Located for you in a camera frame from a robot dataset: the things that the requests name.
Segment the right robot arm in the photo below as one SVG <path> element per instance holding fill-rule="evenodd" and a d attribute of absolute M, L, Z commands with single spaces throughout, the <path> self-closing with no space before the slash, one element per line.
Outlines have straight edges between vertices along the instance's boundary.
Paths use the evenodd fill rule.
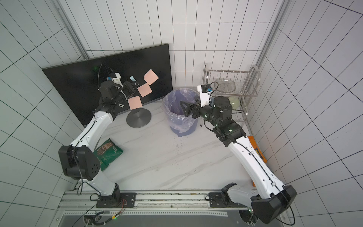
<path fill-rule="evenodd" d="M 224 191 L 227 200 L 248 207 L 264 224 L 278 218 L 286 210 L 291 210 L 291 204 L 297 196 L 295 188 L 285 185 L 267 167 L 258 152 L 253 148 L 242 126 L 232 117 L 232 105 L 227 97 L 218 96 L 206 105 L 180 102 L 186 117 L 203 118 L 213 126 L 213 133 L 241 162 L 251 177 L 255 189 L 245 189 L 231 183 Z"/>

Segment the pink note bottom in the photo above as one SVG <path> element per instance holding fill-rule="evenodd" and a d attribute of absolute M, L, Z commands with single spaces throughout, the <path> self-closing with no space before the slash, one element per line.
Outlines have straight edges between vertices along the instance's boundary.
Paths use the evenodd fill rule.
<path fill-rule="evenodd" d="M 138 109 L 142 107 L 142 102 L 139 96 L 131 97 L 128 99 L 130 110 Z"/>

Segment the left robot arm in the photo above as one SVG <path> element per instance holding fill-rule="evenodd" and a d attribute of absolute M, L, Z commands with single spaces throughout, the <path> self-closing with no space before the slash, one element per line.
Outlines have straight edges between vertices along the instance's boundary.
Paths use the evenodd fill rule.
<path fill-rule="evenodd" d="M 92 120 L 70 145 L 61 146 L 58 151 L 64 175 L 86 182 L 95 189 L 98 192 L 98 207 L 119 206 L 122 198 L 119 185 L 104 175 L 100 161 L 93 152 L 104 131 L 115 120 L 125 102 L 134 95 L 138 85 L 138 82 L 131 80 L 101 83 L 101 98 Z"/>

